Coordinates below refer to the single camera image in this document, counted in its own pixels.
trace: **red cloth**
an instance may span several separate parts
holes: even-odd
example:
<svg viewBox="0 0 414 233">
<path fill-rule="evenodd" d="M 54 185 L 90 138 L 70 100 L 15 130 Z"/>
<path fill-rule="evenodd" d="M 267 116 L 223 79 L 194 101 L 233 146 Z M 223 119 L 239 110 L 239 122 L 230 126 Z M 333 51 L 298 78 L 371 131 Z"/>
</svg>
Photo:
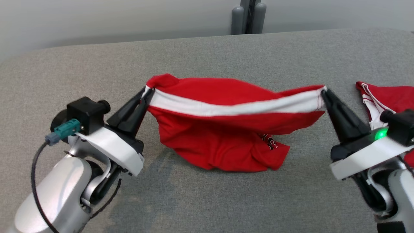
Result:
<svg viewBox="0 0 414 233">
<path fill-rule="evenodd" d="M 367 107 L 371 129 L 387 126 L 387 123 L 380 120 L 381 113 L 386 109 L 394 113 L 414 109 L 414 87 L 378 87 L 359 81 L 356 82 L 356 88 L 361 92 L 362 102 Z M 404 159 L 414 167 L 414 151 L 406 154 Z"/>
<path fill-rule="evenodd" d="M 324 113 L 322 85 L 276 93 L 235 79 L 164 74 L 150 79 L 149 88 L 155 92 L 148 111 L 161 143 L 204 169 L 278 169 L 289 146 L 271 134 L 306 128 Z"/>
</svg>

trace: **white stripe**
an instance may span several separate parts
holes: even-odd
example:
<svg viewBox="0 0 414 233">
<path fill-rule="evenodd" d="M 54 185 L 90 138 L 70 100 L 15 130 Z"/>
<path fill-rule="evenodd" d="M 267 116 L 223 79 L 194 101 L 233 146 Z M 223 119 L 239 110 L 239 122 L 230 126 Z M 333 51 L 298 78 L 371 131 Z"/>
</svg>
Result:
<svg viewBox="0 0 414 233">
<path fill-rule="evenodd" d="M 236 116 L 263 113 L 306 113 L 318 110 L 324 111 L 325 105 L 321 101 L 320 92 L 306 91 L 295 95 L 265 101 L 249 102 L 235 105 L 217 105 L 171 95 L 155 89 L 150 105 L 172 112 L 193 115 L 198 117 Z"/>
<path fill-rule="evenodd" d="M 390 109 L 389 107 L 383 105 L 377 98 L 375 98 L 375 96 L 371 93 L 371 91 L 369 90 L 369 86 L 365 83 L 362 83 L 362 87 L 365 90 L 365 92 L 370 95 L 370 97 L 372 98 L 372 100 L 374 101 L 375 105 L 377 105 L 377 108 L 380 112 L 383 112 L 385 109 L 392 111 L 393 113 L 396 113 L 394 110 Z"/>
<path fill-rule="evenodd" d="M 363 94 L 362 98 L 366 98 L 366 100 L 362 100 L 362 102 L 367 106 L 369 110 L 369 114 L 371 115 L 372 121 L 369 123 L 369 126 L 371 127 L 371 130 L 382 128 L 388 125 L 388 123 L 384 123 L 380 120 L 381 113 L 387 109 L 395 113 L 394 110 L 390 109 L 389 107 L 382 104 L 380 101 L 378 101 L 377 98 L 371 93 L 369 90 L 369 87 L 367 84 L 362 83 L 362 88 L 365 90 L 365 92 L 368 94 Z"/>
</svg>

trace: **gray fabric surface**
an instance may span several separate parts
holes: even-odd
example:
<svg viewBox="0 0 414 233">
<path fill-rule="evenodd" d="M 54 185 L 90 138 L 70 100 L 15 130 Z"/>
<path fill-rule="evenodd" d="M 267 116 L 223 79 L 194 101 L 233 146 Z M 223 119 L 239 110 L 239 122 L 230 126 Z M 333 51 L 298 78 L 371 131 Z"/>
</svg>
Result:
<svg viewBox="0 0 414 233">
<path fill-rule="evenodd" d="M 354 84 L 414 85 L 414 35 L 392 29 L 220 36 L 34 51 L 0 65 L 0 231 L 30 192 L 30 166 L 52 118 L 82 96 L 119 108 L 153 75 L 233 77 L 282 91 L 332 88 L 368 120 Z M 376 232 L 355 184 L 329 169 L 337 139 L 325 114 L 276 136 L 291 146 L 283 166 L 259 173 L 206 171 L 159 142 L 148 114 L 139 131 L 145 165 L 124 176 L 113 203 L 85 232 Z M 40 158 L 42 179 L 64 143 Z"/>
</svg>

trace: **black knob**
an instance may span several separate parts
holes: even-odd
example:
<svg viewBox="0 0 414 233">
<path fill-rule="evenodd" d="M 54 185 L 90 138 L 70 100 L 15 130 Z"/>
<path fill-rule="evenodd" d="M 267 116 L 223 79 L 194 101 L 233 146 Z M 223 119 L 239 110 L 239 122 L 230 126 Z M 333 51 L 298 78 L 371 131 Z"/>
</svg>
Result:
<svg viewBox="0 0 414 233">
<path fill-rule="evenodd" d="M 105 107 L 105 112 L 103 114 L 107 114 L 111 111 L 111 106 L 109 105 L 108 101 L 106 100 L 99 100 L 98 104 L 102 104 Z"/>
<path fill-rule="evenodd" d="M 392 115 L 393 115 L 392 111 L 385 110 L 381 113 L 380 120 L 382 122 L 388 123 L 390 121 L 390 116 Z"/>
</svg>

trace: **black cable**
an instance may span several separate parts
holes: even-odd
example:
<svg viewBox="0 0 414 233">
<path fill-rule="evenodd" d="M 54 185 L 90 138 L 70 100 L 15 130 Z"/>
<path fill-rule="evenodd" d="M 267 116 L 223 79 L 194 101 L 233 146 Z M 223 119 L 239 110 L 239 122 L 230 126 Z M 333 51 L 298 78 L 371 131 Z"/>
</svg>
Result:
<svg viewBox="0 0 414 233">
<path fill-rule="evenodd" d="M 109 198 L 109 200 L 98 210 L 98 211 L 96 211 L 93 215 L 92 215 L 92 217 L 91 217 L 91 219 L 92 218 L 94 218 L 94 217 L 96 217 L 99 213 L 101 213 L 110 203 L 111 203 L 111 201 L 112 201 L 112 199 L 116 196 L 116 194 L 118 193 L 118 190 L 119 190 L 119 187 L 121 187 L 121 178 L 118 180 L 118 185 L 116 186 L 116 188 L 115 188 L 115 191 L 113 192 L 113 194 L 112 194 L 112 196 Z"/>
<path fill-rule="evenodd" d="M 39 210 L 39 213 L 42 216 L 43 220 L 46 222 L 46 224 L 49 226 L 49 228 L 52 230 L 53 233 L 59 233 L 59 231 L 56 230 L 56 228 L 52 225 L 52 223 L 50 223 L 50 221 L 46 217 L 45 213 L 43 212 L 43 209 L 40 206 L 39 197 L 37 196 L 37 191 L 36 191 L 36 180 L 35 180 L 35 176 L 36 176 L 36 164 L 37 164 L 37 160 L 39 159 L 39 155 L 42 152 L 42 150 L 48 144 L 49 144 L 49 141 L 45 141 L 39 147 L 39 149 L 37 150 L 36 154 L 34 155 L 33 163 L 31 164 L 31 191 L 33 192 L 34 202 L 36 203 L 37 209 Z"/>
</svg>

